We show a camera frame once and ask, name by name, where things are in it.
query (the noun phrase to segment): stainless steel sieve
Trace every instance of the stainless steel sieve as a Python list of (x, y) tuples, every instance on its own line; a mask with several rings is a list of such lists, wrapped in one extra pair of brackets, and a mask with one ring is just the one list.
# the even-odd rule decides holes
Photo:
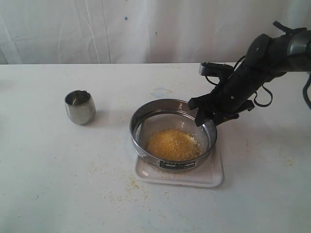
[[(169, 172), (189, 171), (200, 166), (215, 145), (217, 130), (211, 120), (197, 127), (194, 123), (196, 113), (197, 110), (189, 109), (187, 102), (173, 99), (155, 100), (138, 108), (132, 116), (130, 132), (139, 157), (158, 169)], [(168, 161), (147, 152), (149, 136), (167, 129), (178, 129), (191, 134), (199, 145), (201, 155), (187, 161)]]

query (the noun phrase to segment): yellow powder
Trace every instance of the yellow powder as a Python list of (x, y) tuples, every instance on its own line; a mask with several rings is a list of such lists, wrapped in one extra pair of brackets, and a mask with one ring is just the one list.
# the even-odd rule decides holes
[(181, 130), (163, 130), (151, 135), (146, 149), (155, 157), (171, 161), (191, 160), (200, 155), (194, 138)]

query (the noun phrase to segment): white tray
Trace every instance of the white tray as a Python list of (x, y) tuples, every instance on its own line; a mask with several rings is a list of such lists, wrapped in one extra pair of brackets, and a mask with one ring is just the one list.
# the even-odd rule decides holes
[(215, 146), (208, 159), (194, 170), (183, 173), (168, 173), (153, 168), (137, 156), (134, 173), (139, 180), (150, 183), (212, 188), (222, 182), (224, 170), (221, 155)]

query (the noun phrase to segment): metal cup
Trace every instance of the metal cup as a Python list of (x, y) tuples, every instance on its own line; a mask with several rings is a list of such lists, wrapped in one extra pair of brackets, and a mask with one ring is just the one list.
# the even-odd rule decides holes
[(96, 113), (95, 104), (88, 91), (76, 90), (65, 97), (66, 112), (69, 119), (78, 125), (89, 123)]

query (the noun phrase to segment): robotic hand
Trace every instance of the robotic hand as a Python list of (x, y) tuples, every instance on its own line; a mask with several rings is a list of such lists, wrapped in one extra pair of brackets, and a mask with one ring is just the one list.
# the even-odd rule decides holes
[[(207, 120), (213, 120), (219, 125), (231, 119), (237, 119), (239, 113), (251, 111), (255, 106), (248, 98), (256, 93), (262, 86), (270, 95), (272, 93), (263, 85), (286, 72), (311, 71), (311, 31), (306, 28), (290, 29), (275, 21), (274, 26), (285, 32), (277, 38), (270, 38), (266, 34), (258, 36), (249, 47), (244, 59), (236, 69), (229, 65), (215, 63), (202, 63), (200, 74), (216, 85), (211, 93), (188, 102), (190, 109), (198, 109), (195, 123), (197, 126)], [(219, 83), (215, 84), (208, 76), (218, 77)], [(303, 95), (308, 106), (311, 102), (307, 89), (311, 83), (311, 75), (303, 89)]]

